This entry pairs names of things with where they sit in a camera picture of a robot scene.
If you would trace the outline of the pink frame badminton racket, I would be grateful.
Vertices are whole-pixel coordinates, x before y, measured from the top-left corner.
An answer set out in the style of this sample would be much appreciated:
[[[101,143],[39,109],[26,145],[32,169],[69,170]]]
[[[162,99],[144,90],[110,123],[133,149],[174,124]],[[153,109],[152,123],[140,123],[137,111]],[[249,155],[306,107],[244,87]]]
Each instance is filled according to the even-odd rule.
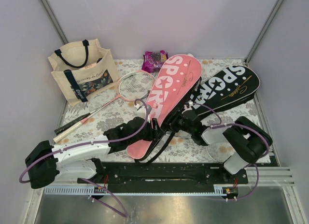
[[[65,138],[67,135],[78,129],[80,126],[82,126],[90,117],[101,111],[106,106],[110,105],[112,102],[114,102],[117,99],[122,99],[125,101],[135,101],[136,99],[144,99],[146,98],[151,88],[153,87],[153,84],[155,82],[155,77],[143,70],[140,71],[134,71],[130,72],[123,77],[120,78],[120,80],[117,83],[116,86],[116,92],[117,96],[110,100],[109,102],[105,102],[100,107],[96,108],[95,110],[90,112],[90,115],[83,120],[77,122],[67,130],[61,132],[60,134],[56,135],[53,138],[53,141],[55,143],[58,143],[60,140]]]

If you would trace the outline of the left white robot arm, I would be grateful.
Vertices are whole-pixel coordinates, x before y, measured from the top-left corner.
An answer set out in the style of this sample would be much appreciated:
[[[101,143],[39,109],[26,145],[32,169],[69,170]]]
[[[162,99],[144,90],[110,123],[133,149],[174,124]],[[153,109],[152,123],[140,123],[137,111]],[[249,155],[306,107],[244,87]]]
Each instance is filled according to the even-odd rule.
[[[126,124],[105,131],[90,140],[69,145],[50,145],[49,141],[40,142],[25,159],[27,181],[32,189],[46,187],[62,174],[62,169],[79,161],[99,158],[120,152],[138,143],[142,147],[147,142],[154,142],[163,136],[159,130],[159,116],[163,106],[154,104],[144,109],[143,117],[135,117]]]

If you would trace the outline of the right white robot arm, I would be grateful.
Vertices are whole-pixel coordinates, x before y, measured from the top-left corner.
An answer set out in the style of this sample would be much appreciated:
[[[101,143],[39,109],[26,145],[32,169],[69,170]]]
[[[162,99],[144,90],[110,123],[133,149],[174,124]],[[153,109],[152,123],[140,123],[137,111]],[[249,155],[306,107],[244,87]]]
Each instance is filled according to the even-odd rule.
[[[202,124],[193,108],[195,105],[215,114],[219,122],[208,126]],[[202,146],[228,142],[233,147],[235,152],[222,163],[223,169],[220,170],[220,179],[225,183],[231,183],[241,169],[254,165],[267,155],[273,142],[269,134],[248,118],[241,116],[235,122],[225,124],[216,110],[205,104],[189,101],[174,115],[169,124],[172,132],[184,131]]]

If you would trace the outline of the pink racket cover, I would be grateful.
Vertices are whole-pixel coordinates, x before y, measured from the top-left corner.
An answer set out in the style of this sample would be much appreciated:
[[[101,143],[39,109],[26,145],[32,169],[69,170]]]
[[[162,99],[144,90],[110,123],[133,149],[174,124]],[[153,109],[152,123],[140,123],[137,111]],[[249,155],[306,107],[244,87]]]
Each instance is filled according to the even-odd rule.
[[[160,141],[165,134],[164,120],[198,82],[202,70],[201,63],[192,55],[178,54],[165,61],[146,100],[151,109],[148,116],[151,122],[141,133],[150,136],[128,146],[127,154],[131,158],[142,159]]]

